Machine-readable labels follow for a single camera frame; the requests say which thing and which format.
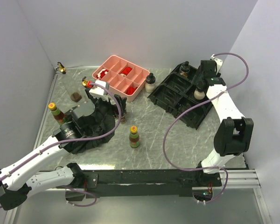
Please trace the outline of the dark spice jar black lid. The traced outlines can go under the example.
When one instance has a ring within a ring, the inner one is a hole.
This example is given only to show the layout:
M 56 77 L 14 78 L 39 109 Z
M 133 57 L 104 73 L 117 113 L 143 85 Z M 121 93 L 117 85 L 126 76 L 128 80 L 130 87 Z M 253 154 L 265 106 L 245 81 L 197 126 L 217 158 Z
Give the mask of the dark spice jar black lid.
M 126 115 L 125 114 L 122 114 L 121 115 L 121 119 L 120 119 L 120 123 L 121 124 L 124 124 L 126 122 Z

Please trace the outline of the clear lid seasoning jar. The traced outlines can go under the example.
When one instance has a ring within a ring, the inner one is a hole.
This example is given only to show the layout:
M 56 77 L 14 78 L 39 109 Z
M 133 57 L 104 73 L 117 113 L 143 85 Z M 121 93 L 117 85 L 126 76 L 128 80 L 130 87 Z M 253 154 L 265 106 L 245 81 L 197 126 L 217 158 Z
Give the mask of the clear lid seasoning jar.
M 206 96 L 205 94 L 205 86 L 204 85 L 197 85 L 194 91 L 194 98 L 197 100 L 202 100 Z

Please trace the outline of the brown spice bottle black cap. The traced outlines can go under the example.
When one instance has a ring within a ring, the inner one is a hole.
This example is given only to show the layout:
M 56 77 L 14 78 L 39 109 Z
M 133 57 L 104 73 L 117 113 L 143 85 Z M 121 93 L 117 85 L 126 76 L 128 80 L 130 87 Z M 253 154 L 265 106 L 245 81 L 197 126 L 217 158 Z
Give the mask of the brown spice bottle black cap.
M 179 74 L 184 77 L 188 77 L 189 71 L 190 71 L 189 61 L 185 61 L 184 63 L 181 64 L 179 68 Z

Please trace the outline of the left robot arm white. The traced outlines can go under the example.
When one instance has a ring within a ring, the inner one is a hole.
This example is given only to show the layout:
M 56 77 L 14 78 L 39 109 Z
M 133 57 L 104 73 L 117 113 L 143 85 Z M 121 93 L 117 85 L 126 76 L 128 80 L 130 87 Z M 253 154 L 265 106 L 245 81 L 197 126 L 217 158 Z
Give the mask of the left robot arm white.
M 66 112 L 68 121 L 53 132 L 38 148 L 14 164 L 0 169 L 0 207 L 11 210 L 30 196 L 49 188 L 69 185 L 80 187 L 84 173 L 76 163 L 60 171 L 38 172 L 54 159 L 79 154 L 107 143 L 119 126 L 115 119 L 126 113 L 125 97 L 120 95 L 94 96 L 86 89 L 89 101 Z

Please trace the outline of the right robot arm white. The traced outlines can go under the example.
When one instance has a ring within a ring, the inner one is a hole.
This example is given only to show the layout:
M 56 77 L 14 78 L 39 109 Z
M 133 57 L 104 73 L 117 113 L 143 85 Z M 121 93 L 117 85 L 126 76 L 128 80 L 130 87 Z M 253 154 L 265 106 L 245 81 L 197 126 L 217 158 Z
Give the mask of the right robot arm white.
M 217 74 L 220 59 L 202 60 L 192 84 L 196 86 L 194 98 L 198 101 L 211 100 L 220 126 L 214 137 L 214 149 L 201 162 L 205 169 L 195 174 L 196 183 L 205 186 L 211 181 L 211 174 L 219 171 L 230 159 L 241 155 L 249 149 L 254 122 L 246 118 L 231 99 L 226 83 Z

